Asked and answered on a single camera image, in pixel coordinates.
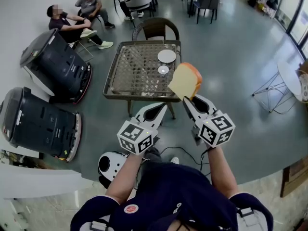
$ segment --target gray t-shirt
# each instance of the gray t-shirt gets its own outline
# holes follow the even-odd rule
[[[96,9],[96,4],[100,0],[78,0],[75,4],[76,7],[81,7],[82,14],[91,14]]]

